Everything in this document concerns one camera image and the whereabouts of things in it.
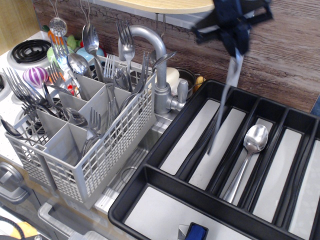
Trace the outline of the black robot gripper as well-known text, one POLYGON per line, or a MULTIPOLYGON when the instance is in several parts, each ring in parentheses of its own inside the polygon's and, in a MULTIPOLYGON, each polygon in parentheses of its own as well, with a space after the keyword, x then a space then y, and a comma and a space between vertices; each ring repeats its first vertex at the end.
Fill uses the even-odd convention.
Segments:
POLYGON ((249 50, 249 30, 273 18, 269 0, 215 0, 214 9, 191 31, 198 44, 219 40, 229 54, 249 50))

